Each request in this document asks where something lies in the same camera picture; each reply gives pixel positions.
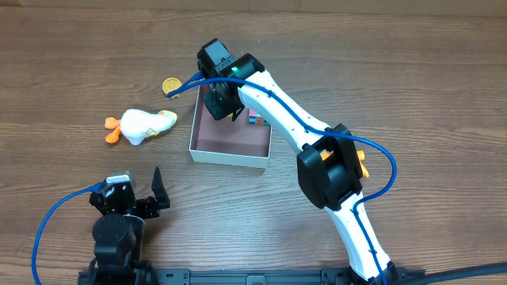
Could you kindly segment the colourful puzzle cube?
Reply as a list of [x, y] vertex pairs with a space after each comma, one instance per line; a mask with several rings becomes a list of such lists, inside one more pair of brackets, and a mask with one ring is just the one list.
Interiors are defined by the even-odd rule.
[[257, 126], [269, 126], [269, 123], [253, 109], [249, 110], [249, 124]]

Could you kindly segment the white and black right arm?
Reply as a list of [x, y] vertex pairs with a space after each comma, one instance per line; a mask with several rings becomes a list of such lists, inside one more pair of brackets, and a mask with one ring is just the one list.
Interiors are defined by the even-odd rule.
[[356, 143], [382, 152], [397, 173], [394, 157], [382, 146], [354, 136], [342, 124], [330, 127], [293, 101], [252, 55], [236, 58], [228, 52], [198, 55], [198, 68], [211, 90], [204, 103], [220, 120], [249, 108], [279, 131], [296, 154], [298, 183], [317, 208], [330, 215], [345, 244], [356, 281], [390, 284], [398, 280], [391, 258], [382, 249], [364, 204], [361, 179], [368, 176], [364, 153]]

